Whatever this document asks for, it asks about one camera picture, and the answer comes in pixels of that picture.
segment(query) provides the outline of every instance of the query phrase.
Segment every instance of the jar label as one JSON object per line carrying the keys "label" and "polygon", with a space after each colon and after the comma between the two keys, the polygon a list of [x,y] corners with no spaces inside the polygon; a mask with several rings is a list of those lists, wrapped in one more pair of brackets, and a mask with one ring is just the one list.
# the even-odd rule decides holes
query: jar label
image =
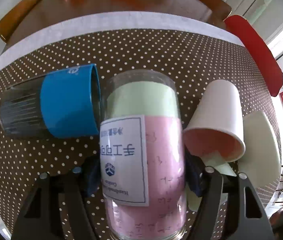
{"label": "jar label", "polygon": [[103,194],[118,204],[148,206],[145,117],[108,119],[100,127]]}

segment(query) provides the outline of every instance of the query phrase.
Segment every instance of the white paper cup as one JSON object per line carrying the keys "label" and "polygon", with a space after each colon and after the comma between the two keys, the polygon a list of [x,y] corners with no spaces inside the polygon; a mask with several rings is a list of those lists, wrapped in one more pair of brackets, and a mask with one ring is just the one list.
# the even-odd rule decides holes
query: white paper cup
{"label": "white paper cup", "polygon": [[254,188],[264,187],[280,177],[281,163],[274,129],[263,111],[243,118],[245,155],[238,161]]}
{"label": "white paper cup", "polygon": [[195,156],[218,151],[226,162],[243,156],[243,117],[235,85],[215,80],[207,86],[183,132],[183,139],[189,152]]}

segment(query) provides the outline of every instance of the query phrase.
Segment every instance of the red chair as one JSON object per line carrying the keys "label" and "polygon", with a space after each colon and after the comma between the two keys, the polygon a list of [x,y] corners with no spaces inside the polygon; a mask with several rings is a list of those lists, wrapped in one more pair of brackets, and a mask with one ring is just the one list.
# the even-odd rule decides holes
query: red chair
{"label": "red chair", "polygon": [[239,15],[232,15],[224,22],[227,30],[236,35],[248,49],[266,82],[270,95],[276,97],[283,86],[283,72],[263,39],[249,22]]}

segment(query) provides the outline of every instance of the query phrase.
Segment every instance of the transparent jar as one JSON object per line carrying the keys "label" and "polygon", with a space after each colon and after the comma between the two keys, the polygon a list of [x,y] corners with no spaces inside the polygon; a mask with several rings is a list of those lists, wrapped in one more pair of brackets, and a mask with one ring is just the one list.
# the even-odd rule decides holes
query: transparent jar
{"label": "transparent jar", "polygon": [[[186,219],[185,165],[174,82],[150,70],[116,75],[104,88],[102,116],[102,185],[112,237],[180,239]],[[134,156],[127,154],[132,148]],[[143,154],[139,166],[136,160]]]}

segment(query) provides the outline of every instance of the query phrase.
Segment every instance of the brown tablecloth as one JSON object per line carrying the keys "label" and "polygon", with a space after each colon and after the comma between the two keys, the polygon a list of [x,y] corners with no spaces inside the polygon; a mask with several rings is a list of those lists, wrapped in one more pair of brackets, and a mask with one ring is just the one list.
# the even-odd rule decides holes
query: brown tablecloth
{"label": "brown tablecloth", "polygon": [[[112,76],[130,69],[153,69],[175,81],[181,120],[186,127],[206,86],[225,79],[239,90],[243,116],[263,110],[280,147],[279,129],[270,94],[258,67],[245,47],[196,33],[174,30],[133,29],[85,34],[44,46],[0,71],[0,96],[5,87],[57,69],[95,63],[101,87]],[[0,216],[12,232],[14,222],[34,180],[42,172],[66,173],[87,156],[98,154],[98,136],[90,138],[13,140],[0,127]],[[278,181],[258,189],[266,205]],[[96,231],[110,239],[101,189],[86,200]],[[221,236],[226,208],[221,206],[213,239]],[[60,196],[66,239],[73,239],[67,208]],[[195,213],[188,210],[189,231]]]}

